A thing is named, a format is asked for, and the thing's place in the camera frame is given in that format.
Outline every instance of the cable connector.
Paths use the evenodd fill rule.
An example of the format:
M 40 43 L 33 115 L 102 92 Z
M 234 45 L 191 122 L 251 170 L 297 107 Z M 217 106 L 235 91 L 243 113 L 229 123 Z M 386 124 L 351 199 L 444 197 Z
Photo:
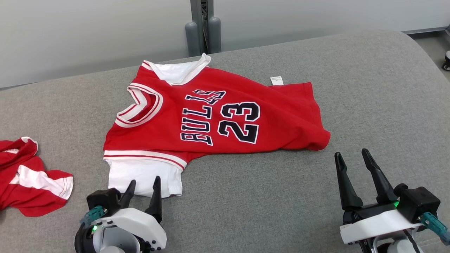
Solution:
M 419 220 L 425 227 L 436 233 L 446 246 L 450 245 L 450 233 L 447 231 L 447 227 L 434 215 L 430 212 L 425 212 L 419 216 Z
M 84 223 L 84 228 L 87 228 L 93 221 L 100 219 L 107 212 L 108 210 L 104 209 L 102 206 L 96 206 L 84 215 L 84 217 L 80 220 L 80 224 Z

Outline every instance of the white wall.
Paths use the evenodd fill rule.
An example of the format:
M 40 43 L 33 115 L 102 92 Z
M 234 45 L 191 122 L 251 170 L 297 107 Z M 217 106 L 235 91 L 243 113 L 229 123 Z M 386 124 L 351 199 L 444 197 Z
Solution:
M 409 31 L 450 24 L 450 0 L 216 0 L 222 50 L 364 29 Z
M 187 57 L 188 0 L 0 0 L 0 88 Z

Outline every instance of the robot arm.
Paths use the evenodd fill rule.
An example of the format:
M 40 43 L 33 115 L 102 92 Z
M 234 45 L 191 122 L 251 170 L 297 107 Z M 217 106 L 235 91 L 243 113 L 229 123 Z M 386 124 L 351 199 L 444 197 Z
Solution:
M 90 211 L 75 236 L 77 253 L 148 253 L 166 247 L 161 227 L 161 179 L 156 177 L 153 196 L 144 211 L 129 208 L 136 181 L 124 194 L 115 189 L 98 190 L 86 199 Z
M 363 205 L 348 178 L 342 155 L 334 155 L 344 210 L 340 226 L 343 242 L 359 244 L 363 253 L 422 253 L 414 234 L 429 228 L 450 245 L 450 233 L 437 219 L 440 200 L 424 187 L 408 189 L 399 184 L 393 189 L 370 152 L 363 149 L 362 155 L 377 190 L 376 204 Z M 378 241 L 389 238 L 394 242 L 378 245 Z

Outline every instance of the red cloth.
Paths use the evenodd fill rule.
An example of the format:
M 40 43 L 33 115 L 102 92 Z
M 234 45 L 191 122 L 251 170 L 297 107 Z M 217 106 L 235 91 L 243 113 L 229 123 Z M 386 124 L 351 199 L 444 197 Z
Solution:
M 36 152 L 37 143 L 29 137 L 0 141 L 0 210 L 11 206 L 36 217 L 67 202 L 73 176 L 59 170 L 46 172 Z

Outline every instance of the clothing tag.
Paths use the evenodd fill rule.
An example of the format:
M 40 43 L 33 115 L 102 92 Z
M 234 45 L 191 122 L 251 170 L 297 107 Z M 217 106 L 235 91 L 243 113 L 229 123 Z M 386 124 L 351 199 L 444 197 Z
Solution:
M 272 85 L 284 85 L 281 77 L 271 77 Z

